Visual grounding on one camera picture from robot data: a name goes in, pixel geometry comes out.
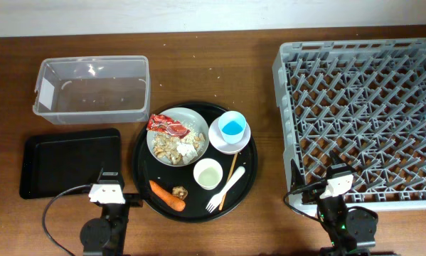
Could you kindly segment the peanut shells and rice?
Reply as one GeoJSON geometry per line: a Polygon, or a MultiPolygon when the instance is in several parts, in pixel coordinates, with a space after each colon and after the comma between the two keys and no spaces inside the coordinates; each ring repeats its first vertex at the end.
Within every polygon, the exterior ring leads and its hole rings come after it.
{"type": "Polygon", "coordinates": [[[196,132],[190,132],[183,139],[158,132],[152,142],[152,150],[158,159],[166,158],[172,165],[181,165],[183,162],[180,153],[176,150],[177,143],[192,144],[199,156],[206,145],[206,138],[202,133],[196,132]]]}

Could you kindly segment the red snack wrapper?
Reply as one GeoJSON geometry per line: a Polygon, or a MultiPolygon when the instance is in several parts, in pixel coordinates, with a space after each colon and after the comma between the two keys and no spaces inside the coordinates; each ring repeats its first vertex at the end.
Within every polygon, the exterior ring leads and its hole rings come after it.
{"type": "Polygon", "coordinates": [[[180,121],[176,121],[163,114],[153,114],[149,118],[147,131],[161,132],[172,137],[178,137],[179,139],[183,139],[190,133],[190,130],[180,123],[180,121]]]}

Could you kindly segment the wooden chopstick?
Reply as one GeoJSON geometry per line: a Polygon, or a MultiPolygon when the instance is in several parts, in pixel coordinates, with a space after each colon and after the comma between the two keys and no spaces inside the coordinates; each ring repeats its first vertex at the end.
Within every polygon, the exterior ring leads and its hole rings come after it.
{"type": "MultiPolygon", "coordinates": [[[[232,164],[231,164],[230,170],[229,170],[229,174],[228,174],[227,182],[229,182],[229,180],[230,180],[231,176],[233,175],[233,170],[234,170],[234,168],[235,168],[235,163],[236,163],[237,157],[238,157],[238,153],[235,153],[235,154],[234,154],[234,156],[233,156],[233,161],[232,161],[232,164]]],[[[220,205],[219,205],[219,207],[218,207],[218,210],[219,210],[219,211],[222,211],[222,210],[223,210],[223,205],[224,205],[224,202],[225,202],[225,197],[226,197],[226,193],[223,195],[223,197],[222,197],[222,201],[220,202],[220,205]]]]}

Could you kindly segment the white plastic fork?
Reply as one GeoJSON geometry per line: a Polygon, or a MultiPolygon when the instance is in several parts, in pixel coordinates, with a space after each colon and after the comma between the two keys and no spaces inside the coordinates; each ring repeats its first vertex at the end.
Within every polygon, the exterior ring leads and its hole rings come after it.
{"type": "Polygon", "coordinates": [[[222,190],[215,194],[210,201],[208,202],[208,205],[206,206],[206,210],[209,213],[212,213],[222,202],[223,196],[235,185],[237,181],[240,180],[240,178],[245,173],[245,167],[239,166],[236,171],[233,173],[233,175],[230,177],[230,180],[224,185],[222,190]]]}

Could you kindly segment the light blue plastic cup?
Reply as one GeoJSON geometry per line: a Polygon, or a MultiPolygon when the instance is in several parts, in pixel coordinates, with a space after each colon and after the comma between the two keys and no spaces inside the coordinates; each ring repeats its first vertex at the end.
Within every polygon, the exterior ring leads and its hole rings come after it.
{"type": "Polygon", "coordinates": [[[243,138],[246,125],[245,117],[236,111],[225,112],[218,120],[220,133],[228,144],[236,144],[243,138]]]}

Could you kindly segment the small white cup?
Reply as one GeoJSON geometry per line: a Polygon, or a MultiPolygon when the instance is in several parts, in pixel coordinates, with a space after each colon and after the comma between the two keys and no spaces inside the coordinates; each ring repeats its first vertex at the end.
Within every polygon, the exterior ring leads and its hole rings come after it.
{"type": "Polygon", "coordinates": [[[223,178],[223,168],[214,159],[201,159],[193,169],[196,183],[205,190],[213,190],[223,178]]]}

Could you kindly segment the white saucer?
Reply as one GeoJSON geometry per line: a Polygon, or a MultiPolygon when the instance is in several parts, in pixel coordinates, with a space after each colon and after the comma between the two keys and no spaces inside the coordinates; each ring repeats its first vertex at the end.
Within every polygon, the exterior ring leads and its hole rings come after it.
{"type": "Polygon", "coordinates": [[[214,148],[224,154],[236,154],[247,146],[251,137],[251,131],[248,124],[246,125],[242,139],[236,144],[228,144],[225,142],[222,134],[220,133],[218,122],[219,118],[216,118],[208,130],[209,141],[214,148]]]}

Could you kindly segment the white tissue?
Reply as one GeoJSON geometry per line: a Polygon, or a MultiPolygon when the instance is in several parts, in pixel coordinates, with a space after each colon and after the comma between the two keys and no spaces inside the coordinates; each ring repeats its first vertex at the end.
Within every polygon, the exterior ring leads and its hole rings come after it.
{"type": "Polygon", "coordinates": [[[183,164],[189,164],[198,156],[198,153],[192,144],[178,142],[176,150],[180,153],[183,164]]]}

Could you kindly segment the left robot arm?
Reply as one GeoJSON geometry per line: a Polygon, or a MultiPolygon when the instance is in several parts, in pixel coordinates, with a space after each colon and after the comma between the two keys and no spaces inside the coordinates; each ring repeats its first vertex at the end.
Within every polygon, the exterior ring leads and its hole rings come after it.
{"type": "Polygon", "coordinates": [[[141,208],[143,201],[137,193],[124,193],[124,179],[118,171],[101,170],[88,197],[101,207],[99,218],[84,224],[80,231],[83,254],[88,256],[123,255],[129,222],[129,210],[141,208]]]}

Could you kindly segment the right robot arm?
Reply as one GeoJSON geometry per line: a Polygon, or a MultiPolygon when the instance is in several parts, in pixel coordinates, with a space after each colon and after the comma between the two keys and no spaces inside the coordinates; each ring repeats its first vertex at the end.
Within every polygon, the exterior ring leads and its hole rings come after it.
{"type": "Polygon", "coordinates": [[[351,190],[356,170],[334,152],[329,153],[329,158],[331,165],[324,178],[308,185],[293,184],[284,196],[285,200],[292,195],[301,195],[315,201],[317,217],[289,203],[286,206],[320,223],[328,233],[331,247],[321,248],[321,256],[370,255],[369,248],[376,245],[378,214],[361,206],[346,205],[344,194],[351,190]]]}

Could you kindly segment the clear plastic waste bin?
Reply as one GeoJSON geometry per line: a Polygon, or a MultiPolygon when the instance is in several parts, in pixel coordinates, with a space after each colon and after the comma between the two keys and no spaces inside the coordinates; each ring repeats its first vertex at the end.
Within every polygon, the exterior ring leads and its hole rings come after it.
{"type": "Polygon", "coordinates": [[[149,61],[143,55],[48,58],[35,92],[33,113],[52,124],[146,122],[149,61]]]}

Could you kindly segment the grey dishwasher rack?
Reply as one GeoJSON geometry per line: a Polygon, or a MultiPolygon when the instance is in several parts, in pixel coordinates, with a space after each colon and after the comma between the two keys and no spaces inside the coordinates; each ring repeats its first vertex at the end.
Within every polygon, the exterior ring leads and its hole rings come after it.
{"type": "Polygon", "coordinates": [[[426,38],[284,43],[272,74],[288,187],[292,159],[310,184],[332,151],[350,206],[426,210],[426,38]]]}

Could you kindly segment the black rectangular tray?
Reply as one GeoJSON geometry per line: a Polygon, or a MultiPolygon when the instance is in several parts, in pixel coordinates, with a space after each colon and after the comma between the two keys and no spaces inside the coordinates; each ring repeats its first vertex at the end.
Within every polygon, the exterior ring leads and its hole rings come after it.
{"type": "Polygon", "coordinates": [[[99,175],[120,174],[121,136],[115,128],[37,135],[24,145],[19,194],[23,199],[54,197],[96,183],[99,175]]]}

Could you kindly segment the orange carrot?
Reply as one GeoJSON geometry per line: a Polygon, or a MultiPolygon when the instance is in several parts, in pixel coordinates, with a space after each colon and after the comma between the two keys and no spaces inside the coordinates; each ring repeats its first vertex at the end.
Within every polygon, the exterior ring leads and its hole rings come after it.
{"type": "Polygon", "coordinates": [[[149,185],[151,187],[151,191],[156,194],[163,202],[165,202],[165,204],[171,209],[181,212],[186,207],[186,203],[183,200],[173,196],[168,191],[165,191],[155,181],[150,180],[149,185]]]}

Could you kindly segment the round black serving tray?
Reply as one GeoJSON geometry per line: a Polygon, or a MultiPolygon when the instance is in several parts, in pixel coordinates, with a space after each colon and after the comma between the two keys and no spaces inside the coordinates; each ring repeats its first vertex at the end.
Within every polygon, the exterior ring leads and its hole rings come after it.
{"type": "Polygon", "coordinates": [[[203,156],[218,161],[224,170],[222,181],[212,191],[202,189],[195,182],[193,164],[184,167],[171,167],[152,156],[151,150],[147,146],[147,131],[143,129],[136,139],[132,155],[134,185],[142,195],[143,200],[153,210],[172,220],[185,223],[201,223],[219,218],[239,205],[252,188],[258,169],[257,148],[255,141],[251,139],[247,146],[238,154],[235,166],[243,166],[245,173],[226,193],[223,209],[215,209],[212,213],[206,210],[207,203],[227,182],[233,156],[222,154],[213,146],[209,146],[203,156]],[[150,181],[154,181],[168,192],[172,192],[172,188],[175,186],[186,188],[188,195],[184,199],[186,203],[184,210],[178,212],[170,208],[160,197],[152,192],[149,185],[150,181]]]}

